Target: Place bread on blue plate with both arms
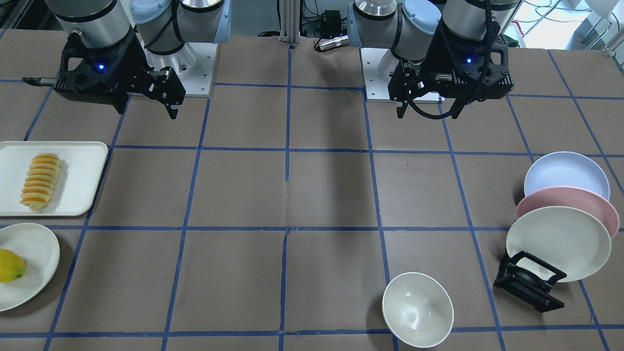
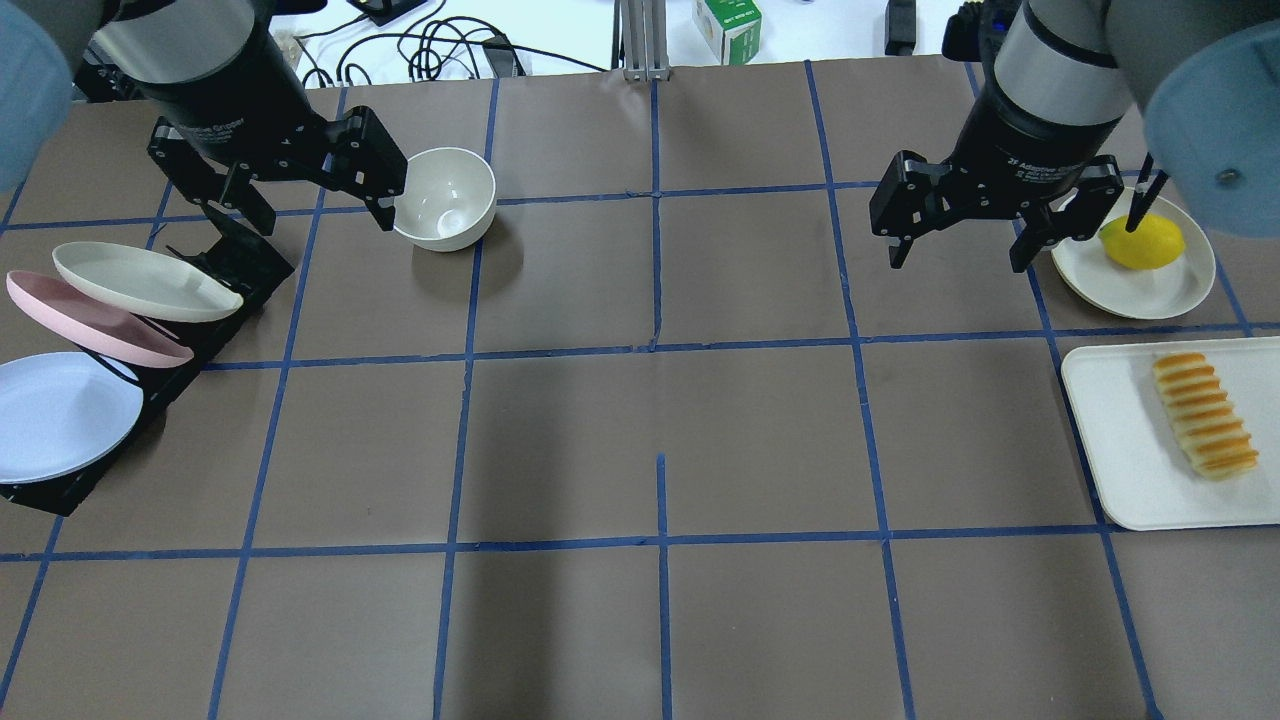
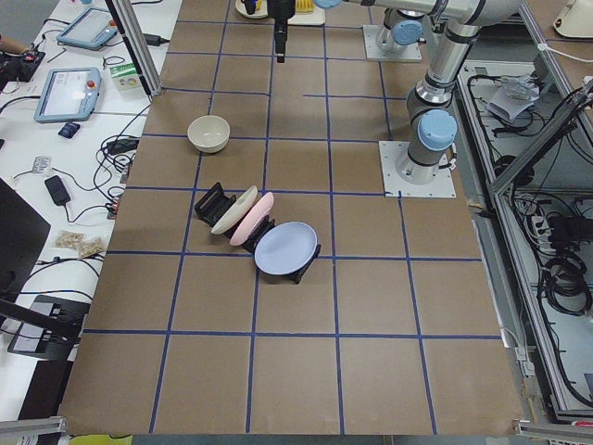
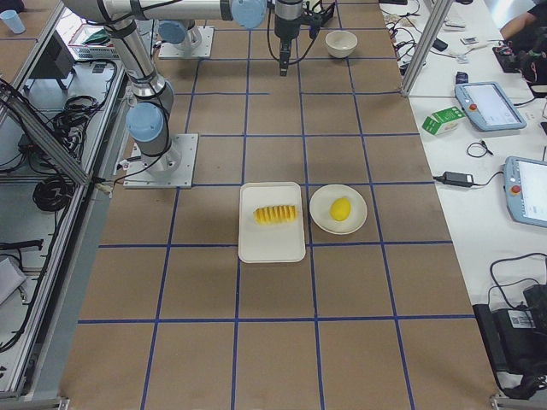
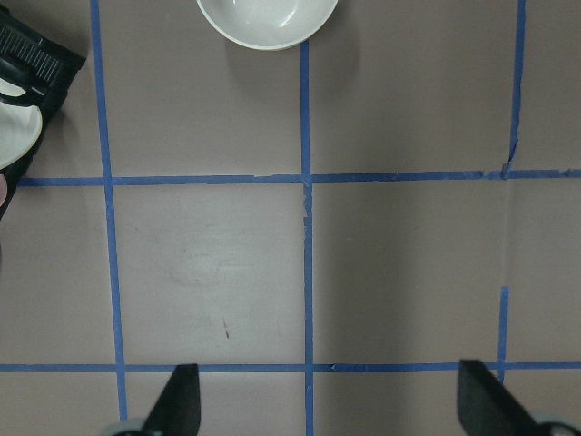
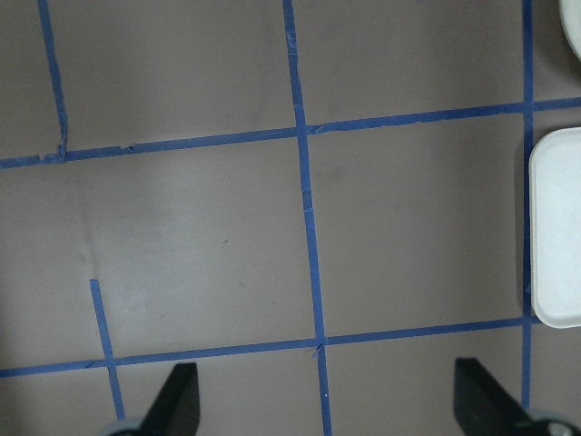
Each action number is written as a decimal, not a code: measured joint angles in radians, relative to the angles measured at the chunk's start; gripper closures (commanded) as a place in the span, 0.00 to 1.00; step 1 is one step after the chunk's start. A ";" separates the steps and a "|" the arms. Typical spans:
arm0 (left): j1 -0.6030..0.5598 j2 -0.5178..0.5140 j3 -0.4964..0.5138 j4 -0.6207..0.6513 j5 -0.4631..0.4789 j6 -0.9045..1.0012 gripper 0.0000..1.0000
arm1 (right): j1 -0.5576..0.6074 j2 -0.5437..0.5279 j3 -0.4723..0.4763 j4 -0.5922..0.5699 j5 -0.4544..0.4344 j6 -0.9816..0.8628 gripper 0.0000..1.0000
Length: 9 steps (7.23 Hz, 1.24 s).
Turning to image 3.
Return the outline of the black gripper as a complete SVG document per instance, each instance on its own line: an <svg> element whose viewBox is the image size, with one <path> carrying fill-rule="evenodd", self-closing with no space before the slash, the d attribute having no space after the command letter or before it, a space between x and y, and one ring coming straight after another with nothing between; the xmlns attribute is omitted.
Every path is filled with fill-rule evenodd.
<svg viewBox="0 0 593 445"><path fill-rule="evenodd" d="M294 0L271 0L271 18L274 19L274 54L278 63L285 63L288 40L288 20L294 16Z"/></svg>

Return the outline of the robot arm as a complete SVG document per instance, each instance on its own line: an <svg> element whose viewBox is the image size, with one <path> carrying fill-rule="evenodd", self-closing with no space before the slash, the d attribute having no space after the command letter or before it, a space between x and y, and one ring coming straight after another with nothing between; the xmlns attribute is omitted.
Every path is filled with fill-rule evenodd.
<svg viewBox="0 0 593 445"><path fill-rule="evenodd" d="M424 14L406 9L385 11L382 37L378 40L387 56L397 60L421 59L419 41L423 37Z"/></svg>
<svg viewBox="0 0 593 445"><path fill-rule="evenodd" d="M455 141L456 120L449 114L452 90L480 29L518 12L519 1L360 1L361 6L409 10L448 19L436 54L424 76L410 90L407 110L411 140L396 161L397 174L411 184L434 180L439 161Z"/></svg>

